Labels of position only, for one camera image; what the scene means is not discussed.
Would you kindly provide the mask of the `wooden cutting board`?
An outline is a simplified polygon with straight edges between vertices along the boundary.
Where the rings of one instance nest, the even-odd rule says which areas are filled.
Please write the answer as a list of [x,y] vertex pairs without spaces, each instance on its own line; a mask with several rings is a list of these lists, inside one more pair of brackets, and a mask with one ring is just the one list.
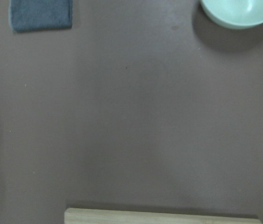
[[260,224],[253,218],[68,208],[65,224]]

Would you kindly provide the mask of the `mint green bowl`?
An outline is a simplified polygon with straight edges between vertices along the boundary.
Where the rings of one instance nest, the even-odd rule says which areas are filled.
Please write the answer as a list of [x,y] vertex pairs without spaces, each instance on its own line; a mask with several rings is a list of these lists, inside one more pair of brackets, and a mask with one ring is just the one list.
[[201,0],[207,17],[229,29],[247,29],[263,24],[263,0]]

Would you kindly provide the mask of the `grey folded cloth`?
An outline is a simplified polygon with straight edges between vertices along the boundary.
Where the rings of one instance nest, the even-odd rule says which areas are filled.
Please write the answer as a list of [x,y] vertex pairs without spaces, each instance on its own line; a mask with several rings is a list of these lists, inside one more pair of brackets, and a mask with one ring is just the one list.
[[9,25],[14,32],[72,27],[71,0],[11,0]]

